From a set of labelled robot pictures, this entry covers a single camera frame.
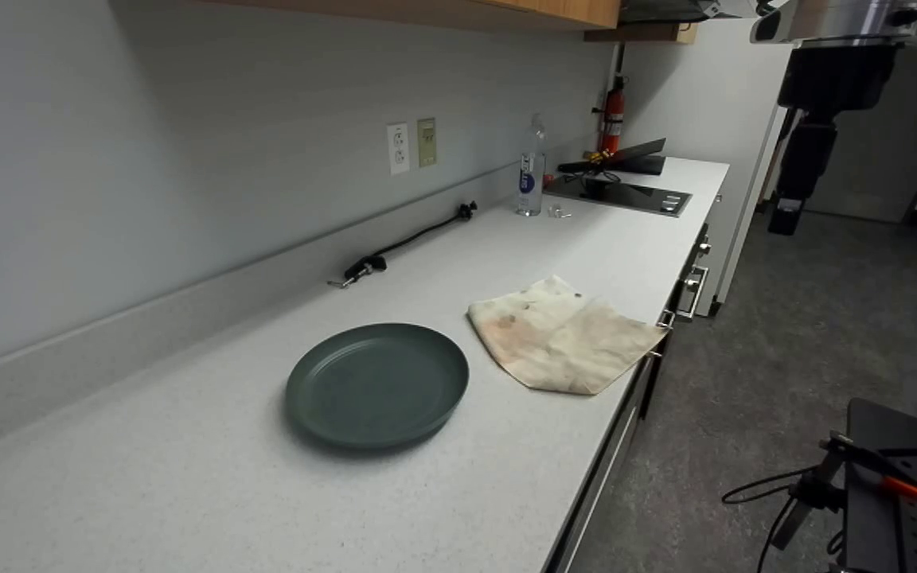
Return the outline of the black table with clamp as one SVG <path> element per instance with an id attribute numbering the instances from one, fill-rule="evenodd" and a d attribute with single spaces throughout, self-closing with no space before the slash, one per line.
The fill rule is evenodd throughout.
<path id="1" fill-rule="evenodd" d="M 871 397 L 848 405 L 848 429 L 832 433 L 826 458 L 797 470 L 750 480 L 724 507 L 782 494 L 759 553 L 787 549 L 815 508 L 839 511 L 829 573 L 917 573 L 917 418 Z"/>

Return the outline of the clear plastic water bottle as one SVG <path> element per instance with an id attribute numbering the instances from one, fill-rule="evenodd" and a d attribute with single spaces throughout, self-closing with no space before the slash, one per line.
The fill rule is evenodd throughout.
<path id="1" fill-rule="evenodd" d="M 549 129 L 544 129 L 544 120 L 540 115 L 532 115 L 532 124 L 529 124 L 529 148 L 522 151 L 522 163 L 520 163 L 520 213 L 522 216 L 539 216 L 540 213 L 540 171 L 544 171 L 544 140 L 549 140 Z"/>

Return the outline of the dark green plate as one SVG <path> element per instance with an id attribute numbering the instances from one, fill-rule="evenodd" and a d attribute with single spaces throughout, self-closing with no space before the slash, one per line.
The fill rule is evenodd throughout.
<path id="1" fill-rule="evenodd" d="M 317 345 L 288 377 L 288 421 L 350 453 L 393 453 L 442 429 L 467 387 L 462 346 L 425 324 L 361 324 Z"/>

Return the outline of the red black clamp tool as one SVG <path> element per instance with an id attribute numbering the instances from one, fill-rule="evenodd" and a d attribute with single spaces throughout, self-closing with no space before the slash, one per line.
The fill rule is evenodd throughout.
<path id="1" fill-rule="evenodd" d="M 597 104 L 600 138 L 597 151 L 612 158 L 622 148 L 622 124 L 623 124 L 623 49 L 616 49 L 612 78 L 605 86 L 602 103 Z"/>

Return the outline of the stained beige towel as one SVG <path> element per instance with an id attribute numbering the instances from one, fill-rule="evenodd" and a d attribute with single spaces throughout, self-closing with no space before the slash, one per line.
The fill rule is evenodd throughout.
<path id="1" fill-rule="evenodd" d="M 560 278 L 478 299 L 467 321 L 490 359 L 529 390 L 602 393 L 665 327 L 622 316 Z"/>

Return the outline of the white wall outlet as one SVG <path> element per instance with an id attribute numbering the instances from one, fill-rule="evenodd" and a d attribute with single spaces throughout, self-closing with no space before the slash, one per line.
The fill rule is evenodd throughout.
<path id="1" fill-rule="evenodd" d="M 384 126 L 384 143 L 388 143 L 388 175 L 412 171 L 412 129 L 406 120 Z"/>

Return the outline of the wooden upper cabinet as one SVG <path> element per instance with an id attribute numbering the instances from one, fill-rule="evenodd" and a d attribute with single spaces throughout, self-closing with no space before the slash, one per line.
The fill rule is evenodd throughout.
<path id="1" fill-rule="evenodd" d="M 622 0 L 215 0 L 232 6 L 388 18 L 442 28 L 590 30 L 616 28 Z"/>

